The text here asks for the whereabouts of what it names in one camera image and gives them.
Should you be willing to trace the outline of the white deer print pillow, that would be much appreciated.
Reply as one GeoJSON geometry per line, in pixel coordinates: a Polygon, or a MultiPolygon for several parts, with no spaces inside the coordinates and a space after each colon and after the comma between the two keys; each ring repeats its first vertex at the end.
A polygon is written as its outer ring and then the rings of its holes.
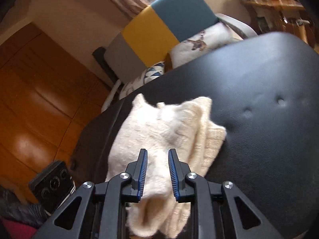
{"type": "Polygon", "coordinates": [[[169,52],[172,67],[175,69],[225,45],[242,40],[228,25],[219,22],[173,47],[169,52]]]}

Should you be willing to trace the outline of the black leather ottoman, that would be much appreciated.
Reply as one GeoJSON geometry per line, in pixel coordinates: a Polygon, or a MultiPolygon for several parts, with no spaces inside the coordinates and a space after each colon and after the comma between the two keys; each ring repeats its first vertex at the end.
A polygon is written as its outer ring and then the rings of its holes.
{"type": "Polygon", "coordinates": [[[273,32],[209,53],[138,90],[147,102],[213,101],[227,131],[207,181],[234,183],[284,238],[318,238],[318,54],[273,32]]]}

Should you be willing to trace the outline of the geometric pattern pillow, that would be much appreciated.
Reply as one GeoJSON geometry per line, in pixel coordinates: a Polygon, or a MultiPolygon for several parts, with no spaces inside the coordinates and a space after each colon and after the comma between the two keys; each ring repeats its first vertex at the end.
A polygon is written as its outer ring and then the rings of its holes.
{"type": "MultiPolygon", "coordinates": [[[[128,96],[138,88],[142,87],[143,85],[151,82],[152,80],[164,75],[164,68],[165,64],[164,61],[158,62],[157,64],[154,64],[153,66],[147,68],[145,71],[141,73],[140,76],[138,76],[136,79],[127,82],[124,84],[124,86],[121,88],[119,92],[119,100],[123,99],[124,97],[128,96]]],[[[102,106],[101,112],[103,113],[110,105],[113,99],[115,98],[115,95],[117,93],[117,90],[122,85],[122,82],[118,79],[115,82],[115,85],[111,89],[110,94],[104,101],[104,104],[102,106]]]]}

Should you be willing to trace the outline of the cluttered wooden desk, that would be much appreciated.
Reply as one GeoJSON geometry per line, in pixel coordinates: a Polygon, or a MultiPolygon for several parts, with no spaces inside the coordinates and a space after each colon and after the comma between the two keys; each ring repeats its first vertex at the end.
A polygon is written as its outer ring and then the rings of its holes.
{"type": "Polygon", "coordinates": [[[298,0],[241,0],[259,32],[293,34],[310,47],[318,46],[318,27],[298,0]]]}

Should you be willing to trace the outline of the cream knitted sweater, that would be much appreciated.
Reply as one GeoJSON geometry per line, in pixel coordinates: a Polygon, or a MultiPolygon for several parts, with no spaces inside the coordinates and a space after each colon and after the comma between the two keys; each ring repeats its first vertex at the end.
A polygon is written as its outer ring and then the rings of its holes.
{"type": "Polygon", "coordinates": [[[175,149],[191,171],[206,175],[226,138],[226,129],[211,121],[211,106],[208,97],[156,106],[148,104],[142,94],[134,98],[110,150],[106,177],[111,179],[125,171],[141,149],[147,150],[143,196],[128,208],[128,227],[135,235],[151,237],[161,232],[176,238],[186,225],[190,204],[174,198],[168,151],[175,149]]]}

